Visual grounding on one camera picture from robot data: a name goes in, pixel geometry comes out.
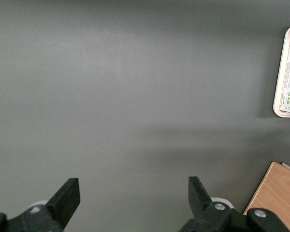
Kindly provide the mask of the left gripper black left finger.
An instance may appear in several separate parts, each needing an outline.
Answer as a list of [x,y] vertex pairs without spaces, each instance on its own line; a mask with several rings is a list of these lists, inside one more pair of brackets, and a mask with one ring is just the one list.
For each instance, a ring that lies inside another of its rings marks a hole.
[[0,213],[0,232],[62,232],[79,204],[79,179],[69,178],[48,201],[33,203],[12,219]]

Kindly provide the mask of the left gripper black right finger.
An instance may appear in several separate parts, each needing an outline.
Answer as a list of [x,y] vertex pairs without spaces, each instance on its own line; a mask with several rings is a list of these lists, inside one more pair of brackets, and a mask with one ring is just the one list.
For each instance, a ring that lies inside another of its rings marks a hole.
[[270,210],[249,209],[243,215],[222,201],[213,201],[198,177],[188,180],[188,202],[194,218],[181,232],[288,232],[287,226]]

